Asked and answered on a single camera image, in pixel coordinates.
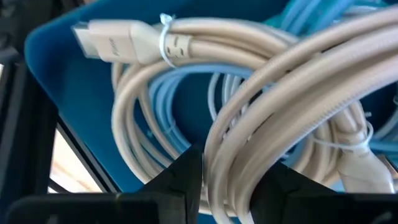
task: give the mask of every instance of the blue bin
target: blue bin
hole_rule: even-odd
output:
[[[32,73],[55,102],[60,116],[88,146],[123,192],[134,192],[142,184],[119,155],[111,132],[111,65],[83,55],[71,26],[91,19],[137,19],[150,24],[159,22],[159,14],[177,17],[233,17],[264,21],[280,13],[287,0],[99,0],[76,9],[36,29],[25,43],[26,61]],[[206,89],[210,76],[193,75],[181,83],[174,101],[174,115],[180,130],[190,142],[205,142],[211,126],[207,109]],[[392,103],[371,108],[374,100],[391,100],[395,88],[372,95],[364,102],[378,121],[385,122],[394,109]],[[194,121],[190,113],[196,114]],[[147,125],[140,110],[135,116]],[[200,223],[213,219],[200,215]]]

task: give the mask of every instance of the blue tray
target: blue tray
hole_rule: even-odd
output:
[[[124,192],[133,192],[142,184],[131,173],[118,153],[111,132],[110,64],[87,59],[79,48],[71,26],[90,19],[138,19],[150,24],[159,21],[159,14],[177,17],[211,16],[233,17],[264,21],[279,13],[287,0],[100,0],[69,12],[35,30],[25,43],[25,56],[32,73],[55,102],[62,118],[84,141],[115,183]],[[181,83],[174,102],[176,123],[190,142],[205,142],[211,126],[207,109],[206,89],[210,76],[194,75]],[[375,99],[391,100],[394,88],[388,94],[376,94],[365,102],[369,108]],[[378,116],[391,111],[394,105],[371,110]],[[135,111],[139,125],[147,128],[140,110]],[[201,215],[200,222],[213,222]]]

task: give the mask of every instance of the cable connector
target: cable connector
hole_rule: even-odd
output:
[[[142,21],[93,20],[73,27],[88,58],[105,62],[150,64],[162,58],[160,31]],[[164,51],[170,58],[189,57],[190,36],[168,34]]]

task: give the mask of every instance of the blue plastic container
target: blue plastic container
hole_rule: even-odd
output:
[[[91,19],[138,19],[150,24],[159,22],[159,14],[177,17],[233,17],[264,21],[280,13],[287,0],[100,0],[69,12],[35,30],[27,39],[25,56],[32,73],[55,102],[62,118],[88,146],[120,189],[134,192],[141,182],[122,160],[111,132],[110,63],[84,57],[71,26]],[[174,117],[190,142],[205,142],[211,126],[206,89],[209,75],[193,75],[181,83],[174,101]],[[375,99],[391,100],[392,89]],[[375,116],[385,113],[378,123],[388,118],[393,104],[371,110]],[[195,115],[192,121],[190,114]],[[135,111],[141,128],[147,128],[140,110]],[[200,215],[200,223],[214,222]]]

